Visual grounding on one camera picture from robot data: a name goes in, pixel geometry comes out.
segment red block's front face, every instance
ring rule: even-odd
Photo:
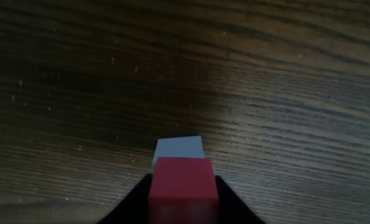
[[[149,193],[151,224],[217,223],[218,191],[209,159],[157,160]]]

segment dark brown wood surface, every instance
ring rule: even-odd
[[[370,223],[370,1],[0,0],[0,223],[95,223],[194,134],[267,223]]]

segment black object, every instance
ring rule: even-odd
[[[149,211],[147,197],[152,185],[152,174],[147,174],[130,193],[98,224],[140,223],[148,224]],[[218,224],[265,224],[233,192],[227,183],[215,176],[220,198]]]

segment wooden surface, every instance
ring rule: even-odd
[[[94,223],[194,134],[267,223],[370,223],[370,1],[0,0],[0,223]]]

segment wooden table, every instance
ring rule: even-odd
[[[95,223],[196,134],[268,224],[370,223],[370,1],[0,0],[0,223]]]

